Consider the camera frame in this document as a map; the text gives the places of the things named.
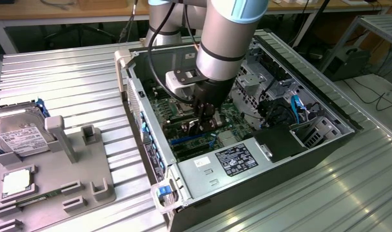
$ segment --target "table leg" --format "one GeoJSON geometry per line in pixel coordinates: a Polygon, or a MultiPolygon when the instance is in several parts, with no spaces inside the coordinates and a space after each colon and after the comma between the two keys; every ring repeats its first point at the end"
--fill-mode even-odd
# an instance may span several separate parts
{"type": "Polygon", "coordinates": [[[306,24],[304,24],[304,27],[302,28],[302,30],[299,32],[299,35],[298,35],[298,38],[295,40],[295,43],[294,43],[292,47],[296,47],[299,45],[299,43],[300,43],[300,41],[302,41],[302,39],[303,39],[303,37],[306,35],[306,32],[307,32],[307,30],[308,30],[308,28],[311,26],[311,23],[312,23],[312,21],[315,19],[315,16],[316,16],[316,12],[310,14],[308,19],[307,19],[306,24]]]}
{"type": "Polygon", "coordinates": [[[354,34],[355,32],[355,29],[359,25],[359,17],[355,18],[354,22],[351,23],[348,29],[346,30],[346,33],[343,35],[343,37],[340,37],[340,40],[338,42],[338,44],[335,45],[330,55],[327,57],[324,57],[324,60],[320,64],[320,67],[319,67],[319,70],[322,73],[324,73],[324,71],[327,70],[335,56],[336,56],[336,53],[339,52],[339,50],[343,48],[343,46],[346,45],[351,35],[354,34]]]}
{"type": "Polygon", "coordinates": [[[3,22],[0,22],[0,45],[5,50],[6,54],[15,54],[18,53],[17,46],[6,32],[6,26],[3,22]]]}

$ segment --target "metal rack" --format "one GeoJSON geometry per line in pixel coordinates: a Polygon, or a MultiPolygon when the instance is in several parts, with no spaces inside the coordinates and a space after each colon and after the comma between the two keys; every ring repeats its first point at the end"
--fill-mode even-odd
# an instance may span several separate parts
{"type": "MultiPolygon", "coordinates": [[[[343,37],[340,38],[330,56],[324,60],[320,71],[324,72],[339,52],[342,47],[346,45],[350,37],[352,36],[358,26],[363,26],[367,30],[378,34],[384,40],[387,40],[390,43],[392,43],[392,14],[387,15],[363,15],[358,16],[351,23],[351,26],[348,27],[343,37]]],[[[359,40],[355,44],[360,44],[364,39],[364,36],[362,40],[359,40]]]]}

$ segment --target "hard drive label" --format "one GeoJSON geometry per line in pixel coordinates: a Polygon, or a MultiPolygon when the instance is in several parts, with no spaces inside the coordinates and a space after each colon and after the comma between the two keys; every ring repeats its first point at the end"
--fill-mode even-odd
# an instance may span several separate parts
{"type": "Polygon", "coordinates": [[[17,153],[33,151],[47,146],[47,141],[38,127],[29,127],[0,134],[0,139],[17,153]]]}
{"type": "Polygon", "coordinates": [[[246,144],[218,152],[217,157],[229,176],[235,176],[259,165],[246,144]]]}

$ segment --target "electrical cable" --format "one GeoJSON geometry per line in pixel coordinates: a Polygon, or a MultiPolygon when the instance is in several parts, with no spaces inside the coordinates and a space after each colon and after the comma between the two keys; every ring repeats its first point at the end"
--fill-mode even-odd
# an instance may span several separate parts
{"type": "Polygon", "coordinates": [[[390,70],[390,72],[388,72],[387,74],[382,75],[382,77],[384,77],[384,78],[386,78],[386,76],[388,76],[388,75],[390,75],[390,73],[392,73],[392,69],[390,70]]]}
{"type": "Polygon", "coordinates": [[[360,97],[360,95],[358,94],[358,92],[354,90],[354,88],[351,87],[351,85],[347,83],[347,81],[344,80],[344,82],[346,82],[346,84],[348,85],[348,87],[351,88],[351,90],[354,91],[354,93],[358,95],[358,97],[360,98],[360,100],[364,102],[364,103],[367,103],[367,104],[371,104],[371,103],[374,103],[374,102],[376,102],[376,106],[375,106],[375,109],[378,110],[378,111],[384,111],[384,110],[387,110],[387,109],[390,109],[391,107],[392,107],[392,105],[390,105],[390,106],[387,106],[386,108],[383,108],[383,109],[379,109],[379,103],[380,103],[380,101],[382,101],[382,99],[384,99],[386,101],[388,101],[391,104],[392,104],[392,102],[387,99],[387,98],[384,98],[384,95],[386,95],[386,93],[383,93],[382,95],[372,89],[372,88],[370,88],[370,87],[367,87],[366,85],[363,85],[358,80],[355,80],[363,87],[366,87],[367,89],[370,89],[374,93],[376,93],[378,94],[378,96],[379,96],[379,98],[375,100],[375,101],[372,101],[372,102],[367,102],[362,97],[360,97]]]}
{"type": "Polygon", "coordinates": [[[62,10],[69,10],[69,7],[67,6],[71,6],[71,5],[75,5],[77,4],[74,1],[71,1],[69,3],[53,3],[53,2],[49,2],[46,0],[41,0],[41,2],[45,5],[59,7],[59,8],[62,8],[62,10]]]}
{"type": "MultiPolygon", "coordinates": [[[[306,7],[304,7],[304,10],[302,11],[302,15],[304,15],[304,13],[306,13],[306,9],[308,7],[308,3],[310,3],[310,0],[307,0],[307,4],[306,4],[306,7]]],[[[294,37],[294,39],[291,40],[291,42],[288,42],[290,45],[292,44],[292,42],[295,42],[296,38],[299,37],[300,31],[304,28],[306,22],[307,22],[307,19],[304,19],[304,21],[302,23],[302,26],[299,28],[299,32],[298,32],[296,36],[294,37]]]]}
{"type": "Polygon", "coordinates": [[[292,119],[295,120],[295,114],[292,112],[292,109],[288,106],[283,105],[283,104],[278,104],[276,106],[284,108],[290,112],[290,115],[291,115],[292,119]]]}
{"type": "Polygon", "coordinates": [[[121,32],[118,43],[122,42],[122,39],[126,37],[127,33],[129,33],[129,35],[127,35],[127,42],[129,42],[130,34],[131,34],[131,30],[133,30],[133,23],[134,23],[134,19],[135,19],[135,15],[137,15],[138,2],[139,2],[139,0],[135,0],[131,17],[130,17],[130,20],[127,21],[127,24],[121,32]]]}
{"type": "Polygon", "coordinates": [[[153,55],[154,42],[155,42],[157,36],[159,35],[159,32],[161,32],[162,28],[165,27],[166,22],[167,22],[169,19],[170,19],[170,16],[171,16],[171,14],[173,14],[173,11],[174,11],[174,8],[175,8],[175,5],[177,5],[177,3],[173,3],[171,8],[170,8],[170,10],[169,10],[169,13],[167,13],[167,15],[166,15],[166,17],[165,17],[165,20],[162,21],[162,23],[161,23],[161,25],[159,25],[159,27],[158,27],[158,29],[157,29],[154,35],[153,35],[153,38],[151,38],[151,41],[150,41],[149,50],[147,50],[147,51],[149,51],[149,61],[150,61],[151,72],[153,72],[153,74],[154,74],[154,77],[155,77],[155,79],[157,79],[159,85],[161,85],[162,88],[165,89],[165,91],[166,91],[166,92],[173,96],[173,98],[175,98],[178,101],[182,101],[182,102],[186,103],[186,104],[194,104],[193,101],[190,101],[190,100],[185,100],[185,99],[182,99],[181,97],[178,97],[177,94],[175,94],[175,93],[167,88],[166,84],[161,81],[159,76],[158,76],[158,73],[157,73],[157,70],[155,70],[154,57],[153,57],[153,56],[154,56],[154,55],[153,55]]]}
{"type": "Polygon", "coordinates": [[[251,117],[254,117],[254,118],[258,118],[258,119],[266,119],[264,117],[256,117],[255,115],[251,115],[251,114],[248,114],[248,113],[246,113],[246,112],[243,112],[243,114],[247,115],[247,116],[251,116],[251,117]]]}
{"type": "Polygon", "coordinates": [[[380,5],[382,9],[380,11],[383,11],[383,4],[379,2],[379,0],[376,0],[376,3],[380,5]]]}
{"type": "Polygon", "coordinates": [[[379,70],[378,70],[378,74],[382,72],[382,69],[383,69],[383,67],[384,67],[384,65],[386,65],[386,63],[387,63],[387,60],[388,60],[388,57],[390,57],[390,54],[391,54],[391,50],[392,50],[392,43],[390,43],[390,49],[388,49],[388,54],[387,54],[387,57],[386,57],[386,59],[384,59],[384,62],[383,62],[383,65],[382,65],[382,67],[379,68],[379,70]]]}
{"type": "Polygon", "coordinates": [[[193,42],[194,42],[194,45],[195,45],[195,49],[197,49],[197,51],[199,51],[199,46],[198,46],[193,31],[191,31],[191,24],[190,24],[190,17],[189,17],[189,5],[185,5],[185,18],[186,18],[186,27],[187,27],[189,33],[191,35],[191,39],[193,39],[193,42]]]}
{"type": "Polygon", "coordinates": [[[346,82],[346,84],[348,85],[350,89],[352,90],[352,92],[356,94],[356,96],[359,97],[359,99],[366,103],[366,104],[371,104],[375,103],[380,97],[378,99],[375,99],[374,101],[366,101],[362,96],[358,94],[356,90],[351,87],[351,85],[348,84],[348,82],[346,80],[343,80],[346,82]]]}
{"type": "Polygon", "coordinates": [[[376,100],[380,100],[380,99],[384,99],[387,102],[390,102],[392,104],[392,101],[390,101],[387,98],[384,98],[384,94],[379,94],[372,88],[370,88],[368,86],[366,86],[364,84],[362,84],[358,80],[352,79],[356,83],[359,83],[364,88],[370,89],[378,96],[379,98],[376,100]]]}
{"type": "Polygon", "coordinates": [[[271,81],[271,83],[270,83],[270,85],[267,86],[266,90],[262,91],[262,94],[260,94],[260,96],[259,96],[259,99],[262,98],[262,96],[266,98],[266,94],[267,94],[268,90],[271,89],[272,85],[275,84],[275,82],[276,82],[276,78],[274,78],[274,80],[271,81]]]}
{"type": "Polygon", "coordinates": [[[139,0],[135,0],[134,9],[133,9],[133,16],[134,16],[134,17],[131,17],[131,19],[130,19],[130,21],[131,21],[131,25],[130,25],[130,29],[129,29],[129,31],[127,31],[127,39],[126,39],[126,42],[130,42],[131,31],[133,31],[134,21],[135,21],[135,16],[137,16],[138,2],[139,2],[139,0]]]}

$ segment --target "metal table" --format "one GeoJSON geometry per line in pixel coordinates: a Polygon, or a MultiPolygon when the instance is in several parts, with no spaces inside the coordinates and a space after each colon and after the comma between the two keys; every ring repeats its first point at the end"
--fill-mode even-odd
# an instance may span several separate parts
{"type": "Polygon", "coordinates": [[[47,231],[167,230],[150,195],[117,81],[114,52],[139,46],[138,42],[7,55],[0,63],[0,105],[41,97],[50,114],[65,117],[66,133],[86,124],[103,133],[118,199],[47,231]]]}
{"type": "MultiPolygon", "coordinates": [[[[272,33],[258,34],[366,129],[316,168],[190,231],[392,231],[392,131],[272,33]]],[[[5,57],[0,105],[39,96],[67,132],[86,123],[105,131],[118,200],[49,231],[167,230],[118,95],[114,52],[129,46],[5,57]]]]}
{"type": "MultiPolygon", "coordinates": [[[[378,34],[383,39],[392,43],[392,14],[358,16],[351,23],[343,37],[340,38],[330,56],[324,59],[324,62],[320,65],[322,72],[327,70],[338,54],[338,51],[346,45],[359,26],[363,26],[367,30],[378,34]]],[[[362,39],[355,42],[358,46],[362,44],[364,38],[366,37],[363,36],[362,39]]]]}

